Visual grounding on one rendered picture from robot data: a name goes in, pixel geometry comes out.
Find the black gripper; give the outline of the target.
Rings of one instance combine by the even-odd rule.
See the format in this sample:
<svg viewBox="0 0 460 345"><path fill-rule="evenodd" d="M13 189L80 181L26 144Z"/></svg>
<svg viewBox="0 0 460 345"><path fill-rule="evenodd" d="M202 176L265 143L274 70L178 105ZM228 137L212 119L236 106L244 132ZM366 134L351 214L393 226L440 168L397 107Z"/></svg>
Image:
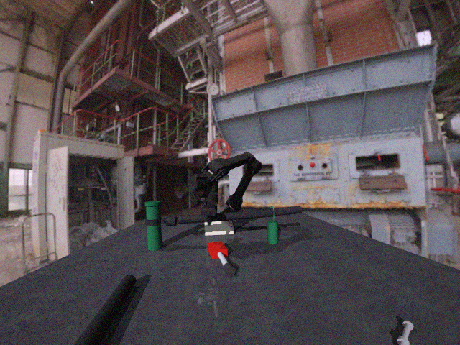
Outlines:
<svg viewBox="0 0 460 345"><path fill-rule="evenodd" d="M217 214L218 190L204 190L206 205L201 206L201 215L206 215L208 226L211 225L214 216Z"/></svg>

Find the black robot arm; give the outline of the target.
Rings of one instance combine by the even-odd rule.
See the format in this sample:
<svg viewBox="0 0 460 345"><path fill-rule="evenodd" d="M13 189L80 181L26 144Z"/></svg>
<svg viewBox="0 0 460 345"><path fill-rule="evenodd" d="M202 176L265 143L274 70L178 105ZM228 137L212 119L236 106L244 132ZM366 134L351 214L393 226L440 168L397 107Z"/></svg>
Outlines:
<svg viewBox="0 0 460 345"><path fill-rule="evenodd" d="M262 169L262 163L249 152L240 154L228 159L216 158L210 161L202 170L203 174L194 174L188 179L188 187L190 191L199 190L218 190L219 179L228 175L229 171L244 165L243 177L233 195L230 195L225 205L227 207L220 213L240 211L243 203L243 195L253 177ZM210 174L210 170L213 174ZM198 204L206 205L204 194L192 197L191 203L196 206ZM230 207L231 206L231 207Z"/></svg>

